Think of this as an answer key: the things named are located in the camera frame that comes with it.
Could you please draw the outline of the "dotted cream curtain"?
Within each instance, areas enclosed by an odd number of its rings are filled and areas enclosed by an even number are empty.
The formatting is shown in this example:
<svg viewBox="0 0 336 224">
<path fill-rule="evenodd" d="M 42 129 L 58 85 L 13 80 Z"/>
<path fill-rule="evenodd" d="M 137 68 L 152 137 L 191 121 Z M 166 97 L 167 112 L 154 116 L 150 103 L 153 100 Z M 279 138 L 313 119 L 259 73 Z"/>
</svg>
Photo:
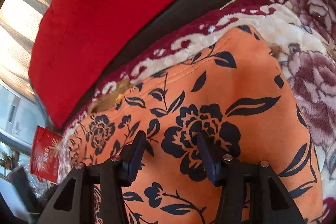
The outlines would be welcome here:
<svg viewBox="0 0 336 224">
<path fill-rule="evenodd" d="M 52 0 L 1 0 L 1 81 L 29 100 L 28 70 L 43 15 Z"/>
</svg>

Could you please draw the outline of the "floral plush seat blanket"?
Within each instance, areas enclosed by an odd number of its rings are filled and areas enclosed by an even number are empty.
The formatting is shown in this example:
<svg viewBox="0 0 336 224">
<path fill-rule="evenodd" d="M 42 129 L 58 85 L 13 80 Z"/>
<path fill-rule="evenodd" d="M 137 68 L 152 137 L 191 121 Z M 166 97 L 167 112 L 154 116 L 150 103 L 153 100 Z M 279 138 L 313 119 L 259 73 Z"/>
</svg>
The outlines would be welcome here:
<svg viewBox="0 0 336 224">
<path fill-rule="evenodd" d="M 68 139 L 88 115 L 109 110 L 130 88 L 187 61 L 238 26 L 253 27 L 280 65 L 313 143 L 322 177 L 326 150 L 335 146 L 335 0 L 233 0 L 158 39 L 133 61 L 110 73 L 63 135 L 58 179 L 70 164 Z M 323 198 L 326 190 L 322 186 Z"/>
</svg>

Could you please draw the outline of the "dark leather sofa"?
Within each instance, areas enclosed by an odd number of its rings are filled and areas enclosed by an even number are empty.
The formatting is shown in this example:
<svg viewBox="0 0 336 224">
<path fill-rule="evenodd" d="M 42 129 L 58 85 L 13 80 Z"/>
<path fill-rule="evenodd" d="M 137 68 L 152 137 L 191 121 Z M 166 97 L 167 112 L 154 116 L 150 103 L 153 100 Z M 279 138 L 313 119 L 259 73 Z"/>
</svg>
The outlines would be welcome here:
<svg viewBox="0 0 336 224">
<path fill-rule="evenodd" d="M 65 124 L 77 114 L 84 105 L 92 98 L 96 88 L 107 78 L 110 73 L 115 72 L 123 65 L 133 61 L 144 53 L 158 39 L 177 30 L 178 28 L 190 23 L 192 20 L 204 15 L 205 13 L 220 7 L 229 0 L 174 0 L 163 11 L 156 15 L 139 32 L 135 34 L 120 50 L 120 52 L 108 63 L 98 79 L 86 91 L 76 104 Z M 40 98 L 35 93 L 37 106 L 45 116 L 46 120 L 52 123 L 47 114 L 47 110 Z"/>
</svg>

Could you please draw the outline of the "orange floral garment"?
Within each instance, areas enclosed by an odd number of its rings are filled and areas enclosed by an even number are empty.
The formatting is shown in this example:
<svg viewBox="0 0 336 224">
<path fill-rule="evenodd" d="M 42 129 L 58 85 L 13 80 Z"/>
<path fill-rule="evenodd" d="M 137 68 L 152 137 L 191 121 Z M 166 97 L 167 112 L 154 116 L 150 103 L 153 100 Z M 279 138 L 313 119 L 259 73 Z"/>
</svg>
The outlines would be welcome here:
<svg viewBox="0 0 336 224">
<path fill-rule="evenodd" d="M 70 164 L 100 164 L 136 133 L 146 151 L 123 190 L 130 223 L 213 223 L 221 190 L 197 147 L 205 133 L 242 162 L 267 161 L 307 223 L 322 215 L 322 186 L 307 124 L 280 65 L 251 26 L 128 89 L 109 110 L 88 115 L 68 139 Z"/>
</svg>

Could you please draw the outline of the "red gift box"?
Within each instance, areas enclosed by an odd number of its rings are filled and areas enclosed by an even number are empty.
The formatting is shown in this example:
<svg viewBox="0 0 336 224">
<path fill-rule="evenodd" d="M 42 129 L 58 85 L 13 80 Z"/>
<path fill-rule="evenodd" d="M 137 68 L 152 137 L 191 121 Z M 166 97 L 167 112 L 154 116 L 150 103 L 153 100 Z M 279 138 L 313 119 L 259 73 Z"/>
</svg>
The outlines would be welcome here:
<svg viewBox="0 0 336 224">
<path fill-rule="evenodd" d="M 30 156 L 30 173 L 40 182 L 58 182 L 59 155 L 62 136 L 38 126 L 35 130 Z"/>
</svg>

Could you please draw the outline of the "red blanket on sofa back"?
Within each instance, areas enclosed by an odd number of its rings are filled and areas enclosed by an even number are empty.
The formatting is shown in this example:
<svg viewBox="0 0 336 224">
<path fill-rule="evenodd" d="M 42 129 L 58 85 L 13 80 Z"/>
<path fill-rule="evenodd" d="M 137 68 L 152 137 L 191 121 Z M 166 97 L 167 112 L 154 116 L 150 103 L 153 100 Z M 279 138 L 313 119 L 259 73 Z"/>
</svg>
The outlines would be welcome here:
<svg viewBox="0 0 336 224">
<path fill-rule="evenodd" d="M 125 44 L 174 0 L 52 0 L 29 66 L 34 92 L 61 128 Z"/>
</svg>

